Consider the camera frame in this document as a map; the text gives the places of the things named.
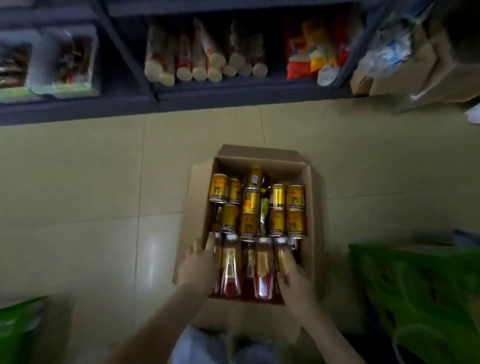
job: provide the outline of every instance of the beige floor tile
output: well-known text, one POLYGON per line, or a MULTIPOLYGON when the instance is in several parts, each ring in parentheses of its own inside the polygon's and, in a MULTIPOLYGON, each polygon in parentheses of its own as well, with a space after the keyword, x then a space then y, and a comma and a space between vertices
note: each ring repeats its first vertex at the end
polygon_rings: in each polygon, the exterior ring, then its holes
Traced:
POLYGON ((266 146, 300 151, 329 198, 480 185, 480 128, 458 108, 392 114, 361 98, 260 109, 266 146))
POLYGON ((437 236, 455 228, 480 232, 480 188, 333 199, 325 215, 329 278, 322 306, 341 330, 356 333, 364 312, 348 244, 402 244, 418 234, 437 236))
POLYGON ((142 129, 137 117, 3 127, 0 226, 138 215, 142 129))
POLYGON ((257 107, 147 116, 140 215, 182 212, 192 166, 213 158, 222 144, 264 146, 257 107))
POLYGON ((1 297, 73 300, 68 357, 133 330, 138 218, 0 231, 1 297))
POLYGON ((182 216, 140 217, 135 279, 136 326, 147 321, 175 291, 172 277, 182 216))

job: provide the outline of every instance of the bottle with red liquid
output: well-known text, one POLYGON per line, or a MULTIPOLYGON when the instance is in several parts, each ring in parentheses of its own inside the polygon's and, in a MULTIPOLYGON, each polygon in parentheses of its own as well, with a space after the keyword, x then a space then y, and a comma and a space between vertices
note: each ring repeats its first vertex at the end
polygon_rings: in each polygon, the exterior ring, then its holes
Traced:
POLYGON ((271 238, 260 238, 255 260, 255 298, 271 300, 275 281, 275 265, 271 238))
POLYGON ((215 254, 215 261, 218 262, 218 276, 213 287, 212 294, 220 293, 220 283, 222 281, 222 257, 223 257, 223 244, 222 233, 215 232, 215 245, 213 247, 215 254))
MULTIPOLYGON (((290 244, 288 243, 288 238, 286 236, 279 236, 275 238, 275 267, 277 272, 280 272, 285 277, 285 280, 288 282, 288 264, 287 257, 285 252, 290 250, 290 244)), ((280 287, 278 286, 278 280, 275 279, 276 292, 281 297, 280 287)))
POLYGON ((242 241, 243 284, 241 295, 245 298, 255 298, 255 256, 257 255, 255 241, 242 241))
POLYGON ((242 264, 241 244, 237 234, 227 234, 223 244, 222 280, 220 290, 222 295, 237 297, 241 295, 242 264))

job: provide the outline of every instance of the cardboard box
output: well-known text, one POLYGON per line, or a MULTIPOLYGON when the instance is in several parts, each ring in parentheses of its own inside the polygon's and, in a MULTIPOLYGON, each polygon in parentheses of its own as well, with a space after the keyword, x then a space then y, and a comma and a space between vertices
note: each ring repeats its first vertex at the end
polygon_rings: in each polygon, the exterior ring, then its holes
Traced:
POLYGON ((432 43, 438 61, 422 89, 410 97, 411 106, 433 102, 464 102, 480 95, 480 63, 459 63, 452 57, 452 45, 444 28, 434 22, 432 43))
MULTIPOLYGON (((285 180, 305 186, 307 237, 302 239, 300 264, 312 281, 315 280, 314 245, 323 242, 315 220, 312 170, 303 157, 293 150, 223 145, 216 158, 192 168, 185 200, 183 222, 177 248, 173 281, 186 249, 200 237, 206 241, 208 223, 213 214, 208 191, 213 173, 246 175, 251 167, 260 167, 274 180, 285 180)), ((210 298, 193 322, 196 326, 245 334, 255 339, 294 342, 301 326, 282 304, 232 301, 210 298)))
POLYGON ((350 80, 354 95, 412 95, 423 86, 436 61, 436 55, 423 26, 413 28, 412 57, 401 63, 389 77, 370 77, 368 70, 361 65, 355 70, 350 80))

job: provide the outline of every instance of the light blue pants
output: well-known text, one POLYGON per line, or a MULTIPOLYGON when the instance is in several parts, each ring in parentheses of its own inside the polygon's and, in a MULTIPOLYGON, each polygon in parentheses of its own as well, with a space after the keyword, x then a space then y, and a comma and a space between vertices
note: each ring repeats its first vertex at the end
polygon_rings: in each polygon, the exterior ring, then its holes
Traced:
MULTIPOLYGON (((227 346, 219 336, 187 327, 175 345, 172 364, 228 364, 227 346)), ((255 343, 239 350, 236 364, 280 364, 266 345, 255 343)))

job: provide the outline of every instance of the person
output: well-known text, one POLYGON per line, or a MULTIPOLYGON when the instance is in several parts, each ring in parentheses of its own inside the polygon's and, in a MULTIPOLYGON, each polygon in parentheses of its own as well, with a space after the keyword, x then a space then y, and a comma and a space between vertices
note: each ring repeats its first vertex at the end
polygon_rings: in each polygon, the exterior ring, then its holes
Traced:
MULTIPOLYGON (((182 351, 180 341, 183 338, 179 340, 182 333, 183 337, 189 336, 190 340, 195 335, 204 335, 203 332, 188 325, 206 302, 217 278, 218 263, 213 252, 214 245, 214 233, 210 233, 205 250, 200 240, 193 243, 186 252, 185 260, 179 266, 177 291, 143 328, 112 353, 105 364, 163 364, 167 363, 174 348, 176 350, 172 355, 172 361, 175 363, 178 362, 175 356, 182 351)), ((313 338, 326 363, 364 364, 362 357, 345 340, 330 317, 319 308, 311 282, 290 253, 287 254, 287 264, 288 282, 285 277, 278 274, 283 300, 313 338)), ((213 341, 205 342, 206 347, 200 349, 204 353, 197 350, 194 357, 191 353, 185 357, 188 358, 190 355, 192 362, 195 363, 227 363, 226 351, 215 351, 214 345, 213 341), (205 353, 211 349, 213 354, 205 353)), ((248 361, 249 355, 251 358, 255 353, 264 354, 259 352, 261 349, 244 355, 246 361, 243 362, 252 362, 248 361)))

